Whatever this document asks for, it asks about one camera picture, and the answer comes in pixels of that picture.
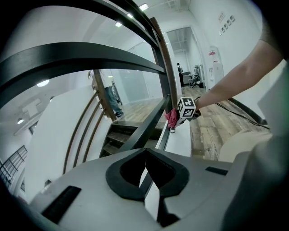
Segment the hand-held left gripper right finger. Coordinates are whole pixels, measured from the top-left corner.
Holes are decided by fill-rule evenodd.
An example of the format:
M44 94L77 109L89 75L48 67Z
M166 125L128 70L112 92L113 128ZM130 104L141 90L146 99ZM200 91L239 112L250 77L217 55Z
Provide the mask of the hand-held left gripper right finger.
M146 208L153 220L146 231L226 231L225 207L213 201L231 165L147 149L153 186Z

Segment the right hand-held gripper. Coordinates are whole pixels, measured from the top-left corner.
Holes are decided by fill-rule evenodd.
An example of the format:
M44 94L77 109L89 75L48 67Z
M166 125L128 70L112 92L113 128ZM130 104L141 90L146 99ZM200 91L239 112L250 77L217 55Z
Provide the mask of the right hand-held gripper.
M184 122L190 122L201 116L201 112L196 109L195 100L192 97L181 97L176 109L179 111L180 118L177 121L176 127L170 128L171 133L175 133L176 128Z

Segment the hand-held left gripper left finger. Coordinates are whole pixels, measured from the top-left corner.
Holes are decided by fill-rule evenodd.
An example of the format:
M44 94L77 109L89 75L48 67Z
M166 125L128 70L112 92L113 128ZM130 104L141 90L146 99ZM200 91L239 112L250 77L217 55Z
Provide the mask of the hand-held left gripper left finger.
M134 150L121 152L81 164L40 191L30 205L38 212L68 186L81 189L59 222L70 231L157 231L158 223L143 202L127 200L115 194L107 184L106 170Z

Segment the pink cloth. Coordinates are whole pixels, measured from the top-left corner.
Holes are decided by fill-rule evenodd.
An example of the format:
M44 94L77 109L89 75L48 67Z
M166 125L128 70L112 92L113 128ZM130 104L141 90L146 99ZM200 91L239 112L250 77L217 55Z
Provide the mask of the pink cloth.
M173 108L169 113L165 114L165 118L168 121L169 128L175 128L177 121L179 120L179 111L176 108Z

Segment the dark wooden railing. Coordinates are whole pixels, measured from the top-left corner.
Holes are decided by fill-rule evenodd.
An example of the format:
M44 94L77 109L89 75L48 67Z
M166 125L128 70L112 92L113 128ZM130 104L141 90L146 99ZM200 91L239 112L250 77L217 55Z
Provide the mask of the dark wooden railing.
M133 0L29 0L26 3L5 0L1 12L7 12L10 6L16 7L16 18L5 23L4 32L0 32L0 51L4 45L24 27L24 20L29 13L38 10L60 9L77 10L95 16L102 16L111 23L120 22L126 32L130 32L144 42L148 55L139 55L109 46L106 42L90 43L75 42L65 39L63 42L42 42L38 46L18 51L0 62L0 109L4 109L13 100L23 96L26 90L32 89L38 83L64 78L65 86L70 86L71 77L80 77L80 85L68 89L56 96L50 102L34 130L27 145L27 156L21 182L25 186L23 196L30 203L48 181L61 177L66 150L76 123L95 93L91 88L93 79L86 80L88 70L110 69L111 73L133 74L132 87L139 91L147 87L142 79L144 74L156 78L157 87L161 89L161 97L171 96L167 73L160 50L159 35L156 33L150 18L138 7ZM76 133L66 173L73 169L77 147L84 128L96 107L97 97L86 112ZM172 108L172 99L159 102L159 110L149 106L149 113L162 116ZM84 152L89 137L101 114L98 109L84 138L77 165L82 164ZM103 147L104 140L112 120L104 116L94 136L86 162L97 159Z

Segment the person's right forearm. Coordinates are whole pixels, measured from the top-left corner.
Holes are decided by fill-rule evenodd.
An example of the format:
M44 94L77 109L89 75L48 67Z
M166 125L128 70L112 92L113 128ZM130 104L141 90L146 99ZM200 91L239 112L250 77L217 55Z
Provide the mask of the person's right forearm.
M282 60L283 57L277 50L258 40L251 53L240 64L195 101L196 109L219 103L250 89Z

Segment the white appliance with red label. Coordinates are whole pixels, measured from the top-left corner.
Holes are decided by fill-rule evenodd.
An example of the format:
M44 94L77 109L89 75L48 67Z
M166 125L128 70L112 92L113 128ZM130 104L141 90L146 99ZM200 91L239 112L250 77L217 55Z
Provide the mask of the white appliance with red label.
M210 80L217 84L224 77L224 69L219 49L216 46L210 46L208 52L210 60Z

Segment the person's light trousers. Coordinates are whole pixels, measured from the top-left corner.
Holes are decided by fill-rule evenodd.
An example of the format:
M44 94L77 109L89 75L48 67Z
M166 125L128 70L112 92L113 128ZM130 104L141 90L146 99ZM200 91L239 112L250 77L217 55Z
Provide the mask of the person's light trousers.
M241 152L251 151L258 143L268 141L272 137L270 132L240 131L233 135L222 146L218 160L233 162Z

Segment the dark wooden staircase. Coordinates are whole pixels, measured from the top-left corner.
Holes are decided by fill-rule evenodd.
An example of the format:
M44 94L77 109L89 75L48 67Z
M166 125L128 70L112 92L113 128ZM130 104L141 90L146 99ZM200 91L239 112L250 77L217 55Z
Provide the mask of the dark wooden staircase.
M130 138L130 136L142 125L142 122L133 121L114 121L106 135L99 158L118 153L121 146ZM155 148L161 136L164 122L158 122L152 135L145 144L145 148Z

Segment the black mezzanine guardrail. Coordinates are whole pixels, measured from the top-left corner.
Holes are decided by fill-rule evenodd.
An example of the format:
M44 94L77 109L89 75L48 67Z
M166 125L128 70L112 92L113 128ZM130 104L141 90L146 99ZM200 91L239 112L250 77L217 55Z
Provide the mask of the black mezzanine guardrail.
M27 149L23 145L0 166L0 179L8 189L15 180L20 167L25 162L26 156Z

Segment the stair balustrade with wooden rails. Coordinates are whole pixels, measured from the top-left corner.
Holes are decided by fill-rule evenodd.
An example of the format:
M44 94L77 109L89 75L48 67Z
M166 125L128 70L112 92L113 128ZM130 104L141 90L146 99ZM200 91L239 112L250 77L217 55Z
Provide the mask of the stair balustrade with wooden rails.
M100 125L100 122L102 120L102 118L104 116L108 117L109 119L111 119L112 121L115 121L116 120L116 116L111 108L111 105L110 105L110 102L109 102L109 99L108 99L108 95L106 93L106 90L105 90L105 87L103 85L103 82L102 82L102 79L101 79L101 76L100 76L100 72L99 70L94 70L94 76L92 77L93 79L93 89L95 90L95 93L93 94L93 96L90 98L90 100L88 101L87 105L85 106L83 112L81 113L77 123L76 123L76 126L72 132L72 135L70 137L70 141L69 141L69 144L68 144L68 147L67 147L67 150L66 150L66 154L65 154L65 160L64 160L64 166L63 166L63 171L62 171L62 174L65 174L66 173L66 170L67 170L67 164L68 164L68 159L69 159L69 156L70 156L70 151L71 151L71 148L72 148L72 145L73 145L73 142L74 142L74 139L75 139L75 136L76 136L76 133L79 129L79 126L86 114L86 112L88 111L88 109L90 108L91 104L93 103L93 101L98 97L99 98L99 101L97 102L96 104L96 107L94 108L91 116L89 117L89 120L84 128L84 131L82 132L82 135L81 135L81 138L80 138L80 141L79 141L79 144L78 144L78 147L77 147L77 151L76 151L76 154L75 154L75 158L74 158L74 162L73 162L73 167L76 167L77 165L77 162L78 162L78 158L79 158L79 154L80 154L80 151L81 151L81 148L82 148L82 144L83 144L83 141L84 141L84 138L87 134L87 131L92 123L92 120L94 119L98 109L101 109L101 114L92 130L92 133L89 137L89 141L88 141L88 144L87 144L87 147L85 149L85 152L84 152L84 157L83 157L83 160L82 162L86 162L87 160L87 157L88 157L88 154L89 154L89 150L90 150L90 147L92 145L92 142L93 142L93 139L94 139L94 136L97 132L97 129Z

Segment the white ceiling air conditioner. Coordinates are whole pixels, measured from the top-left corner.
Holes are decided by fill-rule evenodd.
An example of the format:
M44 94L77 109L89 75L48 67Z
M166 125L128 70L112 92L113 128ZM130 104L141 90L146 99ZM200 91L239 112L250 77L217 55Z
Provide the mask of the white ceiling air conditioner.
M28 113L29 117L33 117L39 113L37 106L41 104L40 99L36 99L33 102L27 104L23 109L23 113Z

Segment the person's khaki shirt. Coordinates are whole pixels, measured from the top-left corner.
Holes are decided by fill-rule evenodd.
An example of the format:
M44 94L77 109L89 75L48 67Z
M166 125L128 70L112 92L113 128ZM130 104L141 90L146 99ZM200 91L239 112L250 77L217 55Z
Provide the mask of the person's khaki shirt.
M262 15L262 30L261 36L259 40L262 40L272 46L275 50L277 50L283 57L283 59L288 60L287 55L281 50L281 46L279 45L275 34L272 32L270 25L268 24L264 15Z

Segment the brown wooden newel post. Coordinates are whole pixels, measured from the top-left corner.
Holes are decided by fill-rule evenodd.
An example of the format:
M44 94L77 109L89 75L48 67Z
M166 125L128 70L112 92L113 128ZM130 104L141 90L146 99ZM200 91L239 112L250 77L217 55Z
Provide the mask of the brown wooden newel post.
M166 73L167 73L167 79L168 79L168 84L170 88L170 95L172 99L172 106L177 107L177 87L176 87L176 80L175 80L175 75L173 71L173 66L170 58L170 54L168 51L167 44L164 39L164 35L161 31L161 28L157 22L157 19L155 17L150 18L151 23L154 26L154 29L156 33L159 35L160 39L160 50L162 53Z

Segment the row of small wall frames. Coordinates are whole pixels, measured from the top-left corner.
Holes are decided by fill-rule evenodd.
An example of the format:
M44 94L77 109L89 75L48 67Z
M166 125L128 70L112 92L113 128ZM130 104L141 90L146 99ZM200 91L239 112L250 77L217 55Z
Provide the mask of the row of small wall frames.
M222 36L235 21L235 17L233 15L230 15L228 18L226 18L225 14L221 12L218 17L218 21L221 26L221 29L219 30L219 35Z

